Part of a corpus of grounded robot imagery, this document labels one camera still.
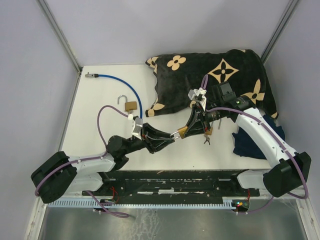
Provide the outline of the small brass padlock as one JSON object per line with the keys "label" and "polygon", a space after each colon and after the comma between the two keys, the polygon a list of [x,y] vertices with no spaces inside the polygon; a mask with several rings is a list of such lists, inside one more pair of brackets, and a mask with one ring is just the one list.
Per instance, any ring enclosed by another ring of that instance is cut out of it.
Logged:
{"label": "small brass padlock", "polygon": [[174,140],[184,139],[187,129],[188,127],[185,125],[184,127],[179,128],[176,132],[172,133],[170,137],[173,138]]}

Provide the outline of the brass padlock with key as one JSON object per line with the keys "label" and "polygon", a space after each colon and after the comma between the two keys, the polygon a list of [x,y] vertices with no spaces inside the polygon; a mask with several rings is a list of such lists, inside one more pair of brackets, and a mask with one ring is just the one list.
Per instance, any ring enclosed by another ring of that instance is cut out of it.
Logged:
{"label": "brass padlock with key", "polygon": [[138,104],[136,101],[128,101],[128,97],[126,95],[120,95],[117,98],[117,104],[120,104],[120,100],[124,99],[125,103],[124,103],[124,111],[132,114],[134,111],[136,111],[138,109]]}

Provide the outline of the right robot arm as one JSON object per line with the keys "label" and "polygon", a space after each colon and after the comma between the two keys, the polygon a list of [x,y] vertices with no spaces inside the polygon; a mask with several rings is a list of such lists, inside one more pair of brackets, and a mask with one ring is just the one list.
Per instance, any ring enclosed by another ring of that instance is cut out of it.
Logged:
{"label": "right robot arm", "polygon": [[211,109],[206,108],[206,92],[204,85],[189,91],[188,97],[194,104],[181,138],[204,134],[214,121],[230,118],[250,136],[270,166],[269,170],[248,169],[238,173],[229,183],[231,193],[240,196],[247,189],[262,189],[276,198],[289,194],[307,199],[311,157],[288,145],[265,121],[253,101],[246,95],[236,96],[228,82],[213,86]]}

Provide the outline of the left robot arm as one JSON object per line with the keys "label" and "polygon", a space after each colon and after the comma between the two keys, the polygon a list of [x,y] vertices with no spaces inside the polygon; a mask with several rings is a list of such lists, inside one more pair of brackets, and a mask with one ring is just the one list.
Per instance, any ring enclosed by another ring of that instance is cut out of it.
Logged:
{"label": "left robot arm", "polygon": [[54,153],[30,176],[35,195],[45,204],[58,200],[66,193],[96,191],[106,195],[111,183],[100,173],[120,170],[127,162],[127,155],[142,149],[154,154],[175,142],[174,136],[144,123],[129,138],[112,136],[105,152],[95,156],[68,156],[64,151]]}

